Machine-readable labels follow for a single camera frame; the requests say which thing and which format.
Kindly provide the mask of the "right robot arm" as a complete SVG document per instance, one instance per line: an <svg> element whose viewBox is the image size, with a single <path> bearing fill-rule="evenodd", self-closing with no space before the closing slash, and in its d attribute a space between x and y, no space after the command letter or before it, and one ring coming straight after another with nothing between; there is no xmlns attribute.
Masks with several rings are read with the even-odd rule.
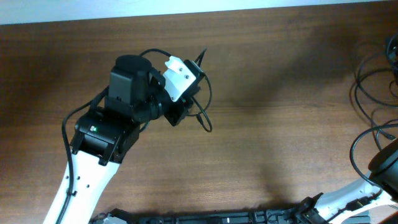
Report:
<svg viewBox="0 0 398 224"><path fill-rule="evenodd" d="M294 217L302 223L343 223L372 208L397 203L397 140L379 151L369 172L345 187L308 198Z"/></svg>

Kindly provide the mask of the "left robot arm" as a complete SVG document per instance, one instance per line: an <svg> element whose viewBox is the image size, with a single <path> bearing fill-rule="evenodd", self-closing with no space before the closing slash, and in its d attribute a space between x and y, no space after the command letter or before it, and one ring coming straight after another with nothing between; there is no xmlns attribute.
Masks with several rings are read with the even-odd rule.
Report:
<svg viewBox="0 0 398 224"><path fill-rule="evenodd" d="M85 104L88 111L68 140L62 124L67 167L45 223L88 223L98 200L144 126L165 117L178 125L188 116L205 74L202 56L181 60L167 54L164 73L140 55L122 55L109 85Z"/></svg>

